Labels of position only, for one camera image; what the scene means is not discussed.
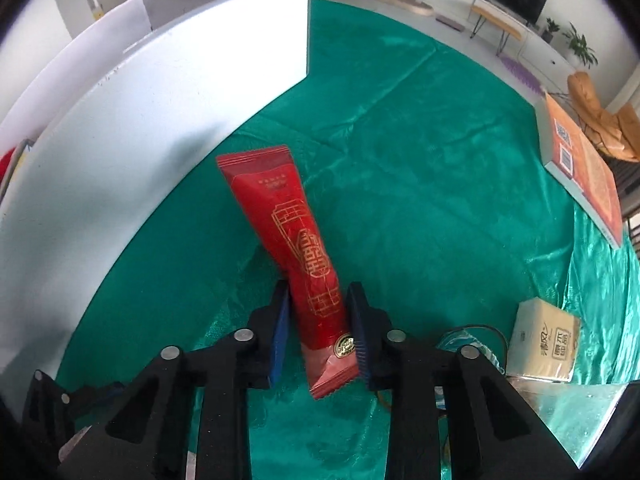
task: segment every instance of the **silver screw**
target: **silver screw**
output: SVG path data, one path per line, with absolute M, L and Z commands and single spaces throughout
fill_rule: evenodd
M 386 338 L 393 343 L 401 343 L 406 339 L 406 334 L 402 330 L 395 328 L 386 333 Z
M 251 339 L 254 338 L 254 331 L 250 328 L 241 328 L 240 330 L 236 330 L 234 338 L 236 341 L 251 341 Z
M 471 345 L 464 345 L 462 350 L 460 350 L 460 353 L 462 354 L 462 357 L 466 357 L 467 359 L 475 359 L 480 355 L 480 351 L 475 346 Z
M 175 359 L 180 355 L 180 349 L 177 346 L 165 346 L 160 352 L 160 357 L 166 361 Z

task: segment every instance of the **white vase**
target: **white vase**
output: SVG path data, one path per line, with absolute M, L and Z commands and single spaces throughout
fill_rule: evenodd
M 573 50 L 569 50 L 564 58 L 569 62 L 569 64 L 574 67 L 576 70 L 578 70 L 579 68 L 582 68 L 584 65 L 582 64 L 582 60 L 575 55 L 575 52 Z

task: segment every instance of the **purple mat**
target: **purple mat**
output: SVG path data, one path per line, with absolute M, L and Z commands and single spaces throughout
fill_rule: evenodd
M 508 56 L 500 56 L 500 60 L 502 61 L 502 64 L 507 67 L 507 70 L 516 76 L 518 81 L 528 88 L 531 88 L 536 94 L 543 94 L 542 88 L 540 88 L 540 81 L 538 81 L 536 76 L 523 67 L 519 62 Z

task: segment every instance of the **orange book cover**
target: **orange book cover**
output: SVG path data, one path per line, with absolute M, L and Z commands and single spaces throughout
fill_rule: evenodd
M 580 126 L 548 94 L 536 105 L 542 163 L 617 249 L 622 214 L 613 173 Z

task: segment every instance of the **red packet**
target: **red packet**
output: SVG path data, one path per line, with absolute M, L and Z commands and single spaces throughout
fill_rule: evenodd
M 311 395 L 358 375 L 338 276 L 286 146 L 216 158 L 264 247 L 289 280 Z

